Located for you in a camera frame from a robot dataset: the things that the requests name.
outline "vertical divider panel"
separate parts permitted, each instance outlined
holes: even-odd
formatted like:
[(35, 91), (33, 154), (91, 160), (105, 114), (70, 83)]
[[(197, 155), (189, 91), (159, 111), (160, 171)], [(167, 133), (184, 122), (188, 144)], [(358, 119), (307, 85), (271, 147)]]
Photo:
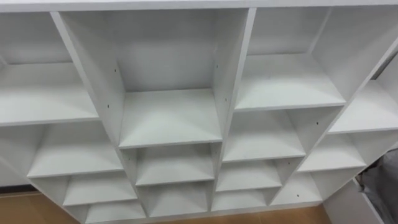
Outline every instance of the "vertical divider panel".
[(51, 16), (147, 215), (136, 188), (136, 158), (118, 147), (125, 90), (107, 23), (101, 12), (51, 12)]
[(226, 138), (232, 122), (234, 105), (238, 95), (239, 82), (248, 52), (255, 16), (256, 8), (223, 9), (218, 11), (213, 91), (223, 143), (220, 147), (220, 154), (215, 167), (216, 175), (211, 201), (209, 202), (210, 206), (213, 204)]

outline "cubby compartment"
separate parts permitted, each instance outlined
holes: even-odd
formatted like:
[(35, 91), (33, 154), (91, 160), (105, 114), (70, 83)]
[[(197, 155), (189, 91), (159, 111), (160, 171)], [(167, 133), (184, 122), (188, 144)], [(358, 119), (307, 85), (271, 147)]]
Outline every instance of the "cubby compartment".
[(207, 212), (211, 182), (139, 187), (150, 217)]
[(136, 200), (96, 203), (66, 207), (80, 223), (103, 223), (146, 218), (144, 210)]
[(281, 187), (273, 161), (232, 162), (221, 166), (217, 192)]
[(123, 170), (99, 121), (2, 127), (0, 145), (28, 178)]
[(124, 172), (41, 177), (31, 181), (63, 206), (135, 200), (137, 195)]
[(398, 131), (328, 134), (299, 172), (349, 169), (371, 165), (398, 141)]
[(280, 110), (343, 104), (344, 98), (311, 55), (248, 55), (235, 110)]
[(50, 14), (0, 21), (0, 126), (98, 120)]
[(310, 174), (294, 174), (276, 195), (271, 205), (305, 202), (322, 202), (314, 180)]
[(377, 79), (358, 93), (329, 133), (398, 129), (397, 66), (395, 56)]
[(112, 83), (113, 96), (104, 96), (100, 107), (121, 123), (115, 136), (128, 149), (222, 141), (239, 60), (231, 51), (240, 47), (247, 14), (189, 9), (52, 15), (73, 61), (88, 67), (84, 76), (98, 87)]
[(277, 189), (238, 190), (215, 193), (211, 211), (266, 207)]
[(44, 131), (27, 176), (51, 177), (123, 170), (97, 121), (51, 124)]
[(130, 181), (123, 172), (71, 176), (64, 206), (87, 205), (137, 199)]
[(257, 9), (235, 109), (345, 104), (396, 39), (396, 10)]
[(209, 144), (125, 149), (135, 160), (136, 185), (159, 185), (213, 180), (213, 157)]
[(349, 136), (347, 134), (333, 134), (322, 139), (297, 171), (311, 172), (365, 166), (362, 156)]
[(303, 157), (341, 108), (236, 112), (223, 162)]

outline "shelf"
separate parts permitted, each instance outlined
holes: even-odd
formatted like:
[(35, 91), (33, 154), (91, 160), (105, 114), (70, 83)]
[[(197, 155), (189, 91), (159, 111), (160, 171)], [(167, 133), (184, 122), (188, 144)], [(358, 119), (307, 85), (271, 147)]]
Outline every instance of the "shelf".
[(109, 222), (146, 218), (145, 213), (135, 201), (99, 203), (88, 209), (86, 223)]
[(215, 194), (211, 211), (265, 207), (266, 201), (260, 190), (240, 190)]
[(285, 111), (235, 113), (223, 162), (305, 156)]
[(213, 180), (208, 144), (140, 149), (137, 185)]
[(376, 80), (358, 93), (329, 133), (398, 129), (398, 105)]
[(137, 199), (137, 195), (126, 175), (122, 172), (112, 172), (72, 177), (63, 205), (85, 205), (134, 199)]
[(309, 54), (246, 58), (236, 111), (341, 106), (345, 100)]
[(361, 155), (345, 134), (326, 136), (298, 171), (318, 171), (366, 167)]
[(141, 187), (147, 198), (150, 217), (184, 215), (206, 212), (207, 192), (204, 183), (170, 184), (154, 187)]
[(0, 105), (0, 126), (99, 119), (72, 63), (5, 66)]
[(322, 198), (311, 175), (295, 174), (282, 188), (271, 205), (321, 201)]
[(211, 89), (128, 93), (122, 149), (222, 141)]
[(28, 173), (29, 178), (123, 170), (97, 121), (48, 127)]
[(223, 164), (217, 192), (280, 187), (278, 172), (272, 161)]

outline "white shelf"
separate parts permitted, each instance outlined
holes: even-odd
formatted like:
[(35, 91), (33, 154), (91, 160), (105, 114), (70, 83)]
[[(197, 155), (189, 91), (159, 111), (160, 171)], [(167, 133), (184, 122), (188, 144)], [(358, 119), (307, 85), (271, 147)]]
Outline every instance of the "white shelf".
[(0, 105), (0, 126), (99, 119), (72, 63), (5, 66)]
[(36, 152), (29, 178), (123, 170), (100, 122), (52, 124)]
[(84, 205), (134, 200), (137, 195), (126, 175), (120, 173), (79, 175), (69, 180), (63, 205)]
[(285, 111), (235, 113), (223, 162), (305, 156)]
[(340, 106), (345, 100), (309, 54), (246, 58), (236, 111)]
[(307, 157), (298, 171), (366, 167), (361, 155), (345, 134), (328, 135)]
[(140, 149), (137, 185), (213, 180), (208, 144)]
[(265, 207), (266, 200), (260, 190), (240, 190), (215, 194), (211, 211)]
[(282, 184), (272, 161), (234, 162), (222, 165), (216, 191), (280, 186)]
[(295, 174), (271, 202), (271, 205), (321, 201), (322, 198), (311, 175)]
[(206, 212), (207, 192), (205, 184), (170, 184), (146, 187), (143, 196), (147, 197), (150, 217), (185, 215)]
[(139, 202), (99, 203), (89, 207), (86, 223), (132, 220), (138, 218), (146, 218)]
[(122, 149), (222, 141), (211, 89), (128, 93)]
[(371, 80), (331, 127), (329, 133), (398, 129), (398, 105), (377, 80)]

